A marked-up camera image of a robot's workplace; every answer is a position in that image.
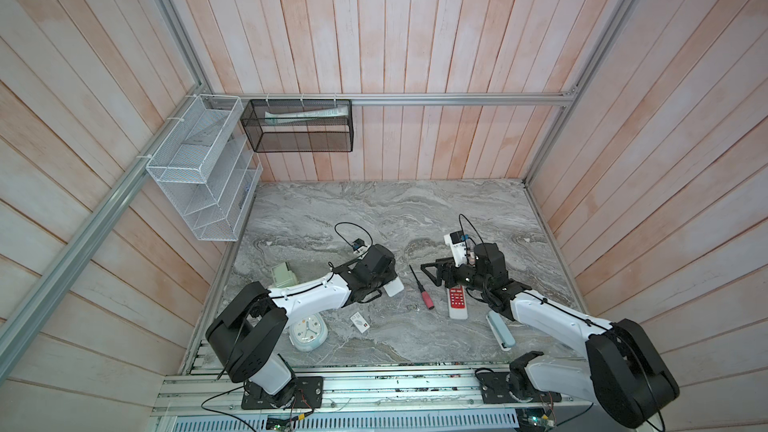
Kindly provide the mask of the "red handled screwdriver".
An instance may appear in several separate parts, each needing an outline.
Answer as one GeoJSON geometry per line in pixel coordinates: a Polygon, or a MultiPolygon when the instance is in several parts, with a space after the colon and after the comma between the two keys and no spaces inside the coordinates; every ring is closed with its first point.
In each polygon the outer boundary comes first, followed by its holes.
{"type": "Polygon", "coordinates": [[[422,298],[422,300],[423,300],[423,302],[424,302],[424,305],[426,306],[426,308],[427,308],[428,310],[433,310],[433,309],[435,308],[435,305],[434,305],[434,302],[433,302],[433,300],[432,300],[431,296],[430,296],[430,295],[429,295],[429,293],[426,291],[426,289],[425,289],[424,285],[422,284],[422,282],[421,282],[421,281],[420,281],[420,279],[418,278],[418,276],[417,276],[417,274],[416,274],[415,270],[413,269],[413,267],[412,267],[412,266],[410,266],[410,267],[409,267],[409,269],[410,269],[410,271],[411,271],[411,273],[412,273],[412,275],[413,275],[413,277],[414,277],[414,280],[415,280],[415,282],[416,282],[417,288],[418,288],[418,290],[419,290],[419,293],[420,293],[420,295],[421,295],[421,298],[422,298]]]}

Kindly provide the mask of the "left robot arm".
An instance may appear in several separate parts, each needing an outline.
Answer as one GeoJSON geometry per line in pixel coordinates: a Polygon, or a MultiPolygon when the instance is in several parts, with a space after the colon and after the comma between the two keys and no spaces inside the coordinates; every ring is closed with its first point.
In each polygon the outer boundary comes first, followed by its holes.
{"type": "Polygon", "coordinates": [[[286,288],[268,289],[258,281],[244,286],[208,326],[205,338],[232,382],[285,403],[293,395],[295,373],[274,352],[285,329],[311,315],[403,289],[394,254],[374,244],[313,281],[286,288]]]}

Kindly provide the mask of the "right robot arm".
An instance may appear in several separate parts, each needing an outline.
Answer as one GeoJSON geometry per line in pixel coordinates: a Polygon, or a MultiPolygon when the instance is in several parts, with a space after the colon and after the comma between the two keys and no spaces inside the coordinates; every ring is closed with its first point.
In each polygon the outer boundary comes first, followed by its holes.
{"type": "Polygon", "coordinates": [[[494,243],[472,249],[456,243],[449,258],[423,263],[421,271],[436,286],[477,291],[491,311],[557,339],[579,360],[547,359],[530,351],[505,374],[480,374],[482,386],[518,402],[559,393],[599,405],[621,426],[663,431],[662,410],[680,395],[679,386],[642,326],[632,320],[610,321],[559,304],[512,279],[494,243]]]}

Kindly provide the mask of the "small white box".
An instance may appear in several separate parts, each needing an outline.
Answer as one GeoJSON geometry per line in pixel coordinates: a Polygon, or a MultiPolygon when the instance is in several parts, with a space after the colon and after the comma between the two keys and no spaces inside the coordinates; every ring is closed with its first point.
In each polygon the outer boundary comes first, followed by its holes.
{"type": "Polygon", "coordinates": [[[368,321],[362,316],[360,312],[354,313],[350,317],[350,320],[360,333],[365,333],[370,328],[368,321]]]}

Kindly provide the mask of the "pale green small object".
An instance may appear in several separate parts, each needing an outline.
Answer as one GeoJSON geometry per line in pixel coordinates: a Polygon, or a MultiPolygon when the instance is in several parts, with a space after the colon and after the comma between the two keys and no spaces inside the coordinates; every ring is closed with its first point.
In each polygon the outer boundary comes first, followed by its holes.
{"type": "Polygon", "coordinates": [[[287,262],[283,262],[274,267],[272,269],[272,277],[272,288],[286,288],[298,284],[298,279],[287,262]]]}

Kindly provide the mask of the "white blue alarm clock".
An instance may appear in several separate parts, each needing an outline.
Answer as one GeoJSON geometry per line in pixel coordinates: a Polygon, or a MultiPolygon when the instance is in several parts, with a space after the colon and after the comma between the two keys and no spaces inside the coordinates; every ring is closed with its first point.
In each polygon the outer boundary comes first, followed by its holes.
{"type": "Polygon", "coordinates": [[[311,352],[327,340],[328,327],[319,314],[307,316],[289,327],[289,340],[300,352],[311,352]]]}

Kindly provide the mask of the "black mesh basket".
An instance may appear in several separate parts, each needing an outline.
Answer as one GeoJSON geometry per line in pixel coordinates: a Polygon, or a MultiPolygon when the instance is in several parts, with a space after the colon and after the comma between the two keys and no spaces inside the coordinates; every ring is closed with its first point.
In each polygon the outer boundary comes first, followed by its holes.
{"type": "Polygon", "coordinates": [[[354,149],[352,103],[341,99],[251,99],[244,106],[240,123],[257,153],[350,153],[354,149]],[[268,126],[264,112],[268,110],[310,110],[346,106],[349,116],[341,123],[291,124],[268,126]]]}

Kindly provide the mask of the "paper in black basket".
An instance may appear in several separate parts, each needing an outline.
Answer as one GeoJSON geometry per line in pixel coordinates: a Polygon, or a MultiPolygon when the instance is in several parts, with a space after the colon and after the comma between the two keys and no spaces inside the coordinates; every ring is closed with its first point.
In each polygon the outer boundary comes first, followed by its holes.
{"type": "Polygon", "coordinates": [[[343,123],[348,116],[349,108],[346,106],[310,110],[268,110],[264,112],[263,121],[268,126],[305,123],[334,125],[343,123]]]}

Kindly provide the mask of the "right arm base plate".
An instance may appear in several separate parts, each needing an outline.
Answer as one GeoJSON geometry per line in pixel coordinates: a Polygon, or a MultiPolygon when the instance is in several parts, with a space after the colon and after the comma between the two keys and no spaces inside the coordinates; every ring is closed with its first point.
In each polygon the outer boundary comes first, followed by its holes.
{"type": "Polygon", "coordinates": [[[561,402],[557,392],[543,392],[535,389],[525,367],[534,359],[543,356],[541,351],[531,351],[516,358],[505,372],[493,371],[487,367],[474,370],[474,377],[484,404],[530,403],[532,401],[561,402]]]}

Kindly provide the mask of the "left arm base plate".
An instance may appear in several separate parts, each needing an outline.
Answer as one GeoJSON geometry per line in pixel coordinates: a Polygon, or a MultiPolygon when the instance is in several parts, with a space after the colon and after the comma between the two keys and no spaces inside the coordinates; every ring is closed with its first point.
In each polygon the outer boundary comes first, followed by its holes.
{"type": "Polygon", "coordinates": [[[245,383],[241,408],[243,410],[320,408],[323,384],[322,376],[299,376],[291,379],[276,394],[268,394],[262,387],[248,381],[245,383]]]}

